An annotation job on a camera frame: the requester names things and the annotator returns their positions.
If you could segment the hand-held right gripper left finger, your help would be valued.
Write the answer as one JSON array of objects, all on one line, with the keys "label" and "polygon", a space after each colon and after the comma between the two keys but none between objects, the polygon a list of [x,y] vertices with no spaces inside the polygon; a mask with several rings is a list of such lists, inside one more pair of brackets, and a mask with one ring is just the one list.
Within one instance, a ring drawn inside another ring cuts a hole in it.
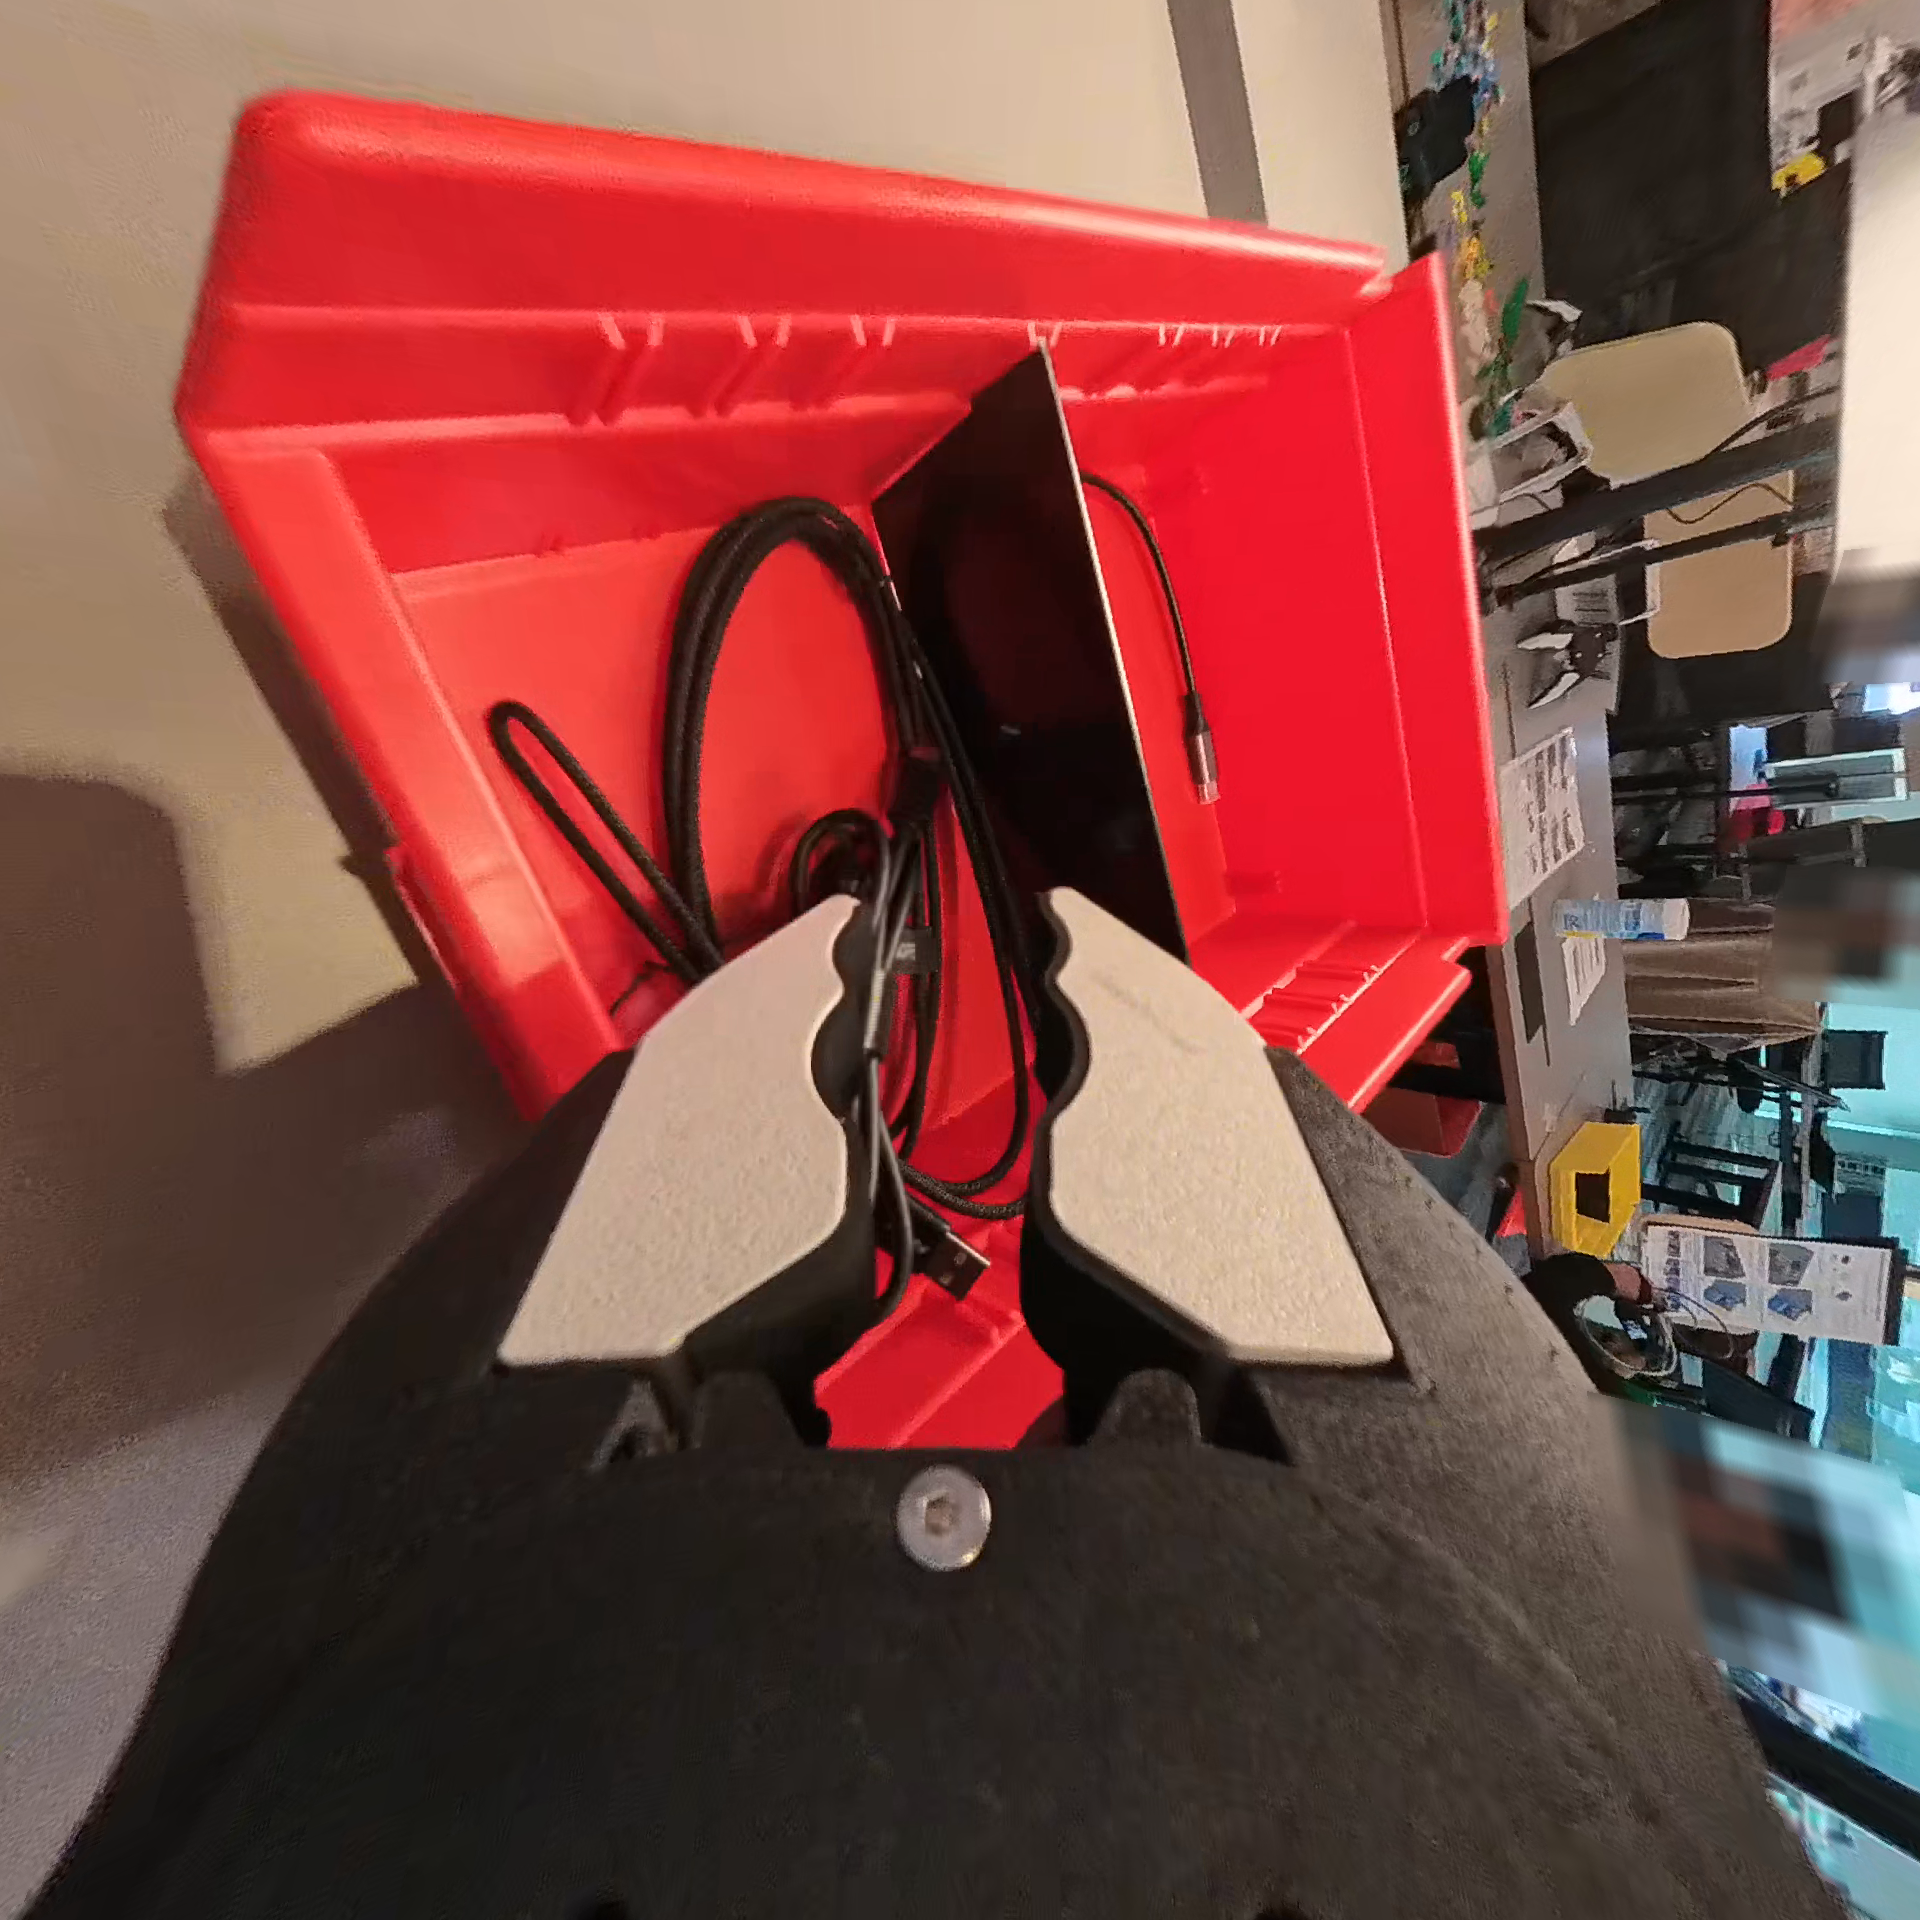
[{"label": "hand-held right gripper left finger", "polygon": [[863,995],[872,915],[831,896],[632,1047],[498,1341],[508,1371],[614,1367],[695,1423],[747,1378],[808,1450],[819,1380],[878,1306]]}]

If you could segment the beige chair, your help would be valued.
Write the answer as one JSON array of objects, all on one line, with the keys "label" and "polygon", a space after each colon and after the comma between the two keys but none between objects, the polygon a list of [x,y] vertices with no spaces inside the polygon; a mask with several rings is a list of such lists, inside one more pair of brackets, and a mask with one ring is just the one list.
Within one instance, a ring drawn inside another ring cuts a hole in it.
[{"label": "beige chair", "polygon": [[[1548,366],[1542,389],[1575,407],[1589,469],[1613,486],[1659,477],[1734,440],[1756,416],[1734,335],[1714,323],[1663,326],[1576,347]],[[1640,517],[1643,539],[1680,543],[1787,515],[1795,475],[1682,498]],[[1648,570],[1648,652],[1669,663],[1746,655],[1792,624],[1792,548],[1772,535]]]}]

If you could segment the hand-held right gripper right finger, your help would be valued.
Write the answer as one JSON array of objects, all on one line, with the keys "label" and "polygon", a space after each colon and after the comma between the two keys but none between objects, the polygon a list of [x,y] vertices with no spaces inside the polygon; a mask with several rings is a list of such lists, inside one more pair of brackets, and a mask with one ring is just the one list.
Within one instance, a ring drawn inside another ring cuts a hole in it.
[{"label": "hand-held right gripper right finger", "polygon": [[1218,1450],[1283,1450],[1270,1371],[1372,1375],[1394,1338],[1248,1015],[1072,886],[1039,900],[1029,1332],[1076,1439],[1171,1375]]}]

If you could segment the red plastic bin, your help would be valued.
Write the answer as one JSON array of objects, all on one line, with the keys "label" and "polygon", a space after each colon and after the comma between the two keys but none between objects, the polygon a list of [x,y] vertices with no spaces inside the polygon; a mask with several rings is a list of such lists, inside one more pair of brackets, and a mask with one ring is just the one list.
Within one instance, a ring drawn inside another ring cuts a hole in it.
[{"label": "red plastic bin", "polygon": [[1362,1117],[1503,922],[1448,300],[1322,247],[988,188],[280,94],[243,117],[175,419],[532,1143],[390,1272],[580,1450],[695,1450],[498,1341],[643,1035],[870,910],[878,1306],[828,1445],[971,1454],[1062,1404],[1019,1303],[1042,972],[872,498],[1029,349],[1061,383],[1186,964],[1308,1131],[1397,1358],[1270,1371],[1284,1447],[1551,1356]]}]

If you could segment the printed paper sheet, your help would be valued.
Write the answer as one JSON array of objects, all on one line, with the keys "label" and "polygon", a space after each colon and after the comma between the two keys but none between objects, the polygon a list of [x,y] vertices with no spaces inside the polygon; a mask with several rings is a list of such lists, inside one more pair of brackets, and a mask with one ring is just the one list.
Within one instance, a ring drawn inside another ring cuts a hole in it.
[{"label": "printed paper sheet", "polygon": [[1583,851],[1576,739],[1560,726],[1498,773],[1503,896],[1518,907]]}]

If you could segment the printed leaflet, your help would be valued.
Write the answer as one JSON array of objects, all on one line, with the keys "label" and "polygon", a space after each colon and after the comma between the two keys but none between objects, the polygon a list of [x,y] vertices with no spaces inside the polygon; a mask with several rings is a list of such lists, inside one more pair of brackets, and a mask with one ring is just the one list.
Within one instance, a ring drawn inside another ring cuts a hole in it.
[{"label": "printed leaflet", "polygon": [[1638,1271],[1674,1317],[1710,1330],[1901,1343],[1906,1260],[1891,1238],[1795,1238],[1645,1216]]}]

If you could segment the black tablet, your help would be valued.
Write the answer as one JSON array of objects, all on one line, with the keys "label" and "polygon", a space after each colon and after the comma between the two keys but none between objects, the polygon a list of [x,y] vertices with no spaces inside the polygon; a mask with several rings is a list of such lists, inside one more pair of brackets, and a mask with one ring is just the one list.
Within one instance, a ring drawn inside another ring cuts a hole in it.
[{"label": "black tablet", "polygon": [[1184,918],[1066,399],[1045,347],[870,502],[1030,928],[1074,888],[1176,963]]}]

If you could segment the yellow black box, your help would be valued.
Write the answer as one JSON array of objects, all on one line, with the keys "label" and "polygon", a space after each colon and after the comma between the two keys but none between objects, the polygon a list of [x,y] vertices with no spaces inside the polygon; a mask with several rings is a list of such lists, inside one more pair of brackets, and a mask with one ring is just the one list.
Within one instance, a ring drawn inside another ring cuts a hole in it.
[{"label": "yellow black box", "polygon": [[1640,1127],[1635,1120],[1583,1120],[1548,1165],[1555,1244],[1583,1256],[1613,1256],[1640,1212],[1640,1192]]}]

